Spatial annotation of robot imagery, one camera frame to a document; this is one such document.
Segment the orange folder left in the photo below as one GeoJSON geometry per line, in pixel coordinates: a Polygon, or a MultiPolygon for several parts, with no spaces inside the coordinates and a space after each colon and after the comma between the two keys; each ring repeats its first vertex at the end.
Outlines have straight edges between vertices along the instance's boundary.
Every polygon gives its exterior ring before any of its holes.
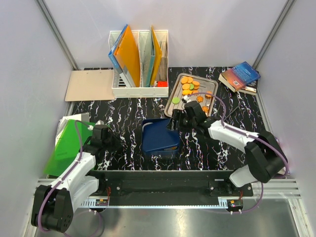
{"type": "Polygon", "coordinates": [[[122,30],[114,50],[114,57],[123,73],[123,80],[127,87],[140,86],[140,58],[139,49],[130,26],[127,24],[122,30]]]}

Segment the metal baking tray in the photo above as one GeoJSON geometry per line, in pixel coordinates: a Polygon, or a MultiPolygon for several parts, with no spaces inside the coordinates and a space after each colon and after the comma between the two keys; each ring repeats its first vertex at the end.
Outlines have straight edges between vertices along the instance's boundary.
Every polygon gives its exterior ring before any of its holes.
{"type": "Polygon", "coordinates": [[[218,89],[218,82],[211,79],[193,76],[186,73],[181,73],[168,98],[167,104],[164,109],[164,114],[167,117],[172,116],[173,109],[183,110],[185,102],[198,101],[207,116],[211,115],[215,99],[206,99],[205,94],[202,92],[211,91],[216,95],[218,89]],[[178,97],[180,103],[175,105],[172,103],[172,98],[178,97]]]}

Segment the white file organizer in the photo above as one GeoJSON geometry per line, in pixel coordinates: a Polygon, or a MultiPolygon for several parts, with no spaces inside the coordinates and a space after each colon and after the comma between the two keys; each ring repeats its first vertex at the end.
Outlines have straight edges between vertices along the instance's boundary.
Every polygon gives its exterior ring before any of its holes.
{"type": "MultiPolygon", "coordinates": [[[[109,47],[112,48],[121,31],[110,31],[109,33],[109,47]]],[[[140,66],[141,73],[143,72],[143,62],[144,62],[144,51],[147,39],[150,35],[150,30],[142,30],[142,31],[132,31],[136,44],[141,43],[140,53],[140,66]]],[[[155,79],[155,84],[153,87],[143,87],[144,85],[144,76],[141,75],[140,79],[140,87],[126,87],[123,80],[120,78],[119,73],[116,69],[114,69],[114,77],[112,82],[112,91],[116,98],[156,98],[156,97],[168,97],[168,30],[155,30],[155,35],[162,50],[162,58],[159,66],[159,70],[155,79]],[[162,80],[167,83],[167,86],[158,87],[158,81],[162,80]]]]}

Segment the beige clipboard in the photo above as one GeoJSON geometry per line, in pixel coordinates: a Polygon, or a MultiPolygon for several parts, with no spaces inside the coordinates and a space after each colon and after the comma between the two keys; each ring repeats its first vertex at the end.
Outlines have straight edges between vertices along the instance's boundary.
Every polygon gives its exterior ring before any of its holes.
{"type": "Polygon", "coordinates": [[[114,100],[113,79],[113,70],[72,71],[65,101],[114,100]]]}

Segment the orange flower cookie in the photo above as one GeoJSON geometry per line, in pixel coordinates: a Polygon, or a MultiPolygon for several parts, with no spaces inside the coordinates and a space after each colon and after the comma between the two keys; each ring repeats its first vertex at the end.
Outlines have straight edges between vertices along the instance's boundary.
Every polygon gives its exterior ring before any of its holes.
{"type": "Polygon", "coordinates": [[[212,97],[213,97],[212,96],[212,92],[211,91],[207,91],[206,94],[205,94],[205,98],[206,99],[212,99],[212,97]]]}

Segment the green round cookie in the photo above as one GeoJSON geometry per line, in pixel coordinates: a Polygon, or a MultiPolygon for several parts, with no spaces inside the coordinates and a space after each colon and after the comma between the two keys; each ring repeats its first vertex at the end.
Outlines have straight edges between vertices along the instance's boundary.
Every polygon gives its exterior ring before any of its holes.
{"type": "Polygon", "coordinates": [[[180,99],[179,99],[178,97],[173,97],[173,98],[172,98],[172,103],[175,104],[175,105],[177,105],[177,104],[180,103],[180,99]]]}

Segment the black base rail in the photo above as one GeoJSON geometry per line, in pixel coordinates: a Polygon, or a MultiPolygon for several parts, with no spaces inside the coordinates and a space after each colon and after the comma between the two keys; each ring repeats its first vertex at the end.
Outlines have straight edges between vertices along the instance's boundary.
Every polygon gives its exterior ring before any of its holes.
{"type": "Polygon", "coordinates": [[[93,171],[96,196],[110,196],[111,207],[224,207],[221,198],[251,198],[251,184],[230,181],[231,171],[93,171]]]}

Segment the green folder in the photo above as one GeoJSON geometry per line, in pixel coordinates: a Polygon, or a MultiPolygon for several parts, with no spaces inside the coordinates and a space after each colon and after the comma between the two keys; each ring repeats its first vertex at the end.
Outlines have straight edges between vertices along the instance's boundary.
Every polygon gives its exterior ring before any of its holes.
{"type": "Polygon", "coordinates": [[[74,161],[79,149],[80,142],[75,128],[75,120],[70,119],[44,168],[44,174],[60,176],[74,161]]]}

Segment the orange folder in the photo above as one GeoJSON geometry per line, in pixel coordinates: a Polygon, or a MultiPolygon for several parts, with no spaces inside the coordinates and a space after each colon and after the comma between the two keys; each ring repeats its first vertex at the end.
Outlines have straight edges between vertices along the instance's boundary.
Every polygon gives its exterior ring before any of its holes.
{"type": "Polygon", "coordinates": [[[154,86],[155,79],[159,70],[160,62],[161,62],[161,57],[162,57],[162,50],[160,48],[160,45],[158,43],[154,27],[151,25],[151,32],[152,32],[152,39],[154,43],[154,50],[155,50],[155,59],[154,59],[154,64],[153,64],[153,69],[152,69],[152,74],[151,74],[151,79],[150,79],[150,86],[154,86]]]}
{"type": "Polygon", "coordinates": [[[122,30],[114,50],[114,57],[123,73],[123,80],[127,87],[140,86],[140,58],[139,49],[130,26],[127,24],[122,30]]]}

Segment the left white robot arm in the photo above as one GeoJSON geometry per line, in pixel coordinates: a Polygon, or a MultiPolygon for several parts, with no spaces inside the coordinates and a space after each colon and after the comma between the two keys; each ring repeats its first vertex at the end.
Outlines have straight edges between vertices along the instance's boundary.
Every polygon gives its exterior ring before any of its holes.
{"type": "Polygon", "coordinates": [[[65,233],[77,208],[91,195],[102,195],[105,181],[90,172],[106,152],[117,151],[122,141],[102,121],[87,125],[92,135],[79,138],[79,153],[74,161],[49,185],[39,185],[34,194],[31,225],[43,233],[65,233]]]}

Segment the orange folder right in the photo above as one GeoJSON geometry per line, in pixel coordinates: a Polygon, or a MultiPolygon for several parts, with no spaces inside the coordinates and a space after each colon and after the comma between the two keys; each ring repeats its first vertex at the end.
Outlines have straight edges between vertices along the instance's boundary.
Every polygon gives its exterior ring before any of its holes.
{"type": "Polygon", "coordinates": [[[154,59],[154,64],[153,64],[153,69],[152,69],[152,74],[151,74],[151,79],[150,79],[150,86],[154,86],[155,79],[159,70],[160,62],[161,62],[161,57],[162,57],[162,50],[160,48],[160,45],[158,43],[154,27],[151,25],[151,32],[152,32],[152,39],[154,43],[154,50],[155,50],[155,59],[154,59]]]}

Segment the lower paperback book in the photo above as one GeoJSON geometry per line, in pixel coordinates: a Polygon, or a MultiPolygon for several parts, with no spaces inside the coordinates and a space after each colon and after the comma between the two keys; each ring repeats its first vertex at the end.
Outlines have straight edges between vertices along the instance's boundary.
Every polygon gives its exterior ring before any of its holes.
{"type": "Polygon", "coordinates": [[[231,90],[232,92],[243,92],[246,94],[250,94],[250,95],[256,95],[257,94],[257,87],[258,87],[258,81],[254,81],[251,84],[249,84],[248,86],[243,87],[242,89],[236,91],[232,85],[230,85],[227,80],[222,76],[222,74],[219,75],[218,80],[224,85],[226,86],[229,90],[231,90]]]}

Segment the black marble mat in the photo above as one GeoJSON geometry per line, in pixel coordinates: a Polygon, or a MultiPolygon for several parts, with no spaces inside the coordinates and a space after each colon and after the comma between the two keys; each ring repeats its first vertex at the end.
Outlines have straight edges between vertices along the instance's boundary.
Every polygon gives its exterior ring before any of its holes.
{"type": "MultiPolygon", "coordinates": [[[[228,67],[170,67],[168,69],[169,93],[181,73],[217,80],[228,67]]],[[[227,106],[227,114],[233,112],[227,123],[248,131],[265,130],[256,96],[231,93],[221,83],[217,89],[227,106]]],[[[180,133],[179,152],[169,158],[143,156],[141,150],[142,121],[164,117],[167,98],[119,98],[112,101],[74,102],[71,115],[89,113],[90,121],[102,120],[124,141],[119,153],[106,153],[97,164],[97,170],[226,170],[246,164],[245,156],[238,149],[214,140],[204,140],[196,132],[180,133]]]]}

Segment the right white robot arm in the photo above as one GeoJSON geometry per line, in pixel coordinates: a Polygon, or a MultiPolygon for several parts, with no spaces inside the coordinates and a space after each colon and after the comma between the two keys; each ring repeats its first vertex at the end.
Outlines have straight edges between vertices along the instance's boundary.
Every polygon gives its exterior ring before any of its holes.
{"type": "Polygon", "coordinates": [[[283,168],[288,172],[288,160],[270,132],[249,132],[223,120],[207,117],[196,101],[185,104],[183,110],[174,109],[166,128],[170,131],[193,129],[206,138],[224,142],[245,154],[247,165],[236,169],[224,183],[228,195],[237,195],[248,183],[267,183],[277,178],[283,168]]]}

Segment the red small box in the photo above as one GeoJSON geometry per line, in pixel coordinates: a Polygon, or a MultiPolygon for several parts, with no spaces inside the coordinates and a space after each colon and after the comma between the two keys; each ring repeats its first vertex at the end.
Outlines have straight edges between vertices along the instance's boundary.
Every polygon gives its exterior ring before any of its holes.
{"type": "Polygon", "coordinates": [[[158,81],[157,87],[168,87],[168,82],[167,81],[158,81]]]}

